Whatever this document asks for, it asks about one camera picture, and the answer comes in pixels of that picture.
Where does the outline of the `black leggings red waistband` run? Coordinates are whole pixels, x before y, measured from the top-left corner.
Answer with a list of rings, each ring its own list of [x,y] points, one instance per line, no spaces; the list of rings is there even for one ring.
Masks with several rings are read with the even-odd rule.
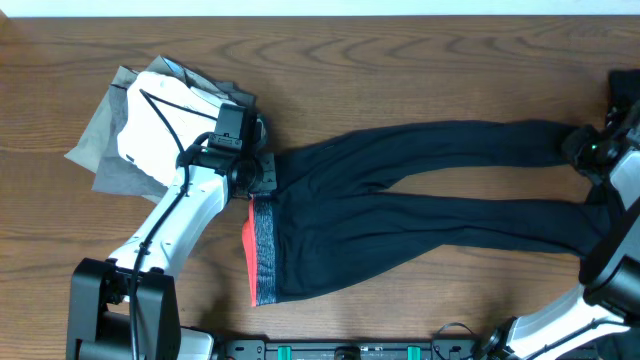
[[[584,203],[394,194],[403,178],[457,167],[552,167],[572,132],[546,120],[445,121],[351,132],[275,159],[242,231],[251,302],[304,300],[442,245],[587,255],[616,213]]]

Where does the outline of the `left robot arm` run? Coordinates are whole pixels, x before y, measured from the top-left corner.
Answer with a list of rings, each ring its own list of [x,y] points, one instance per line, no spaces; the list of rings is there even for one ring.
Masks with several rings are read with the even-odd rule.
[[[211,132],[180,147],[177,174],[140,228],[71,277],[69,359],[214,359],[213,335],[180,323],[175,282],[207,225],[234,197],[274,189],[261,115],[225,104]]]

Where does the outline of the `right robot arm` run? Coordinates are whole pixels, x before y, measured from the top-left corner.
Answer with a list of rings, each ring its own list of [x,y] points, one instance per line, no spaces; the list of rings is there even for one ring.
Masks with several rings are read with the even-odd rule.
[[[599,337],[639,326],[639,104],[613,109],[599,132],[562,144],[570,164],[614,192],[623,213],[581,261],[579,284],[542,310],[514,317],[474,348],[474,359],[557,359]]]

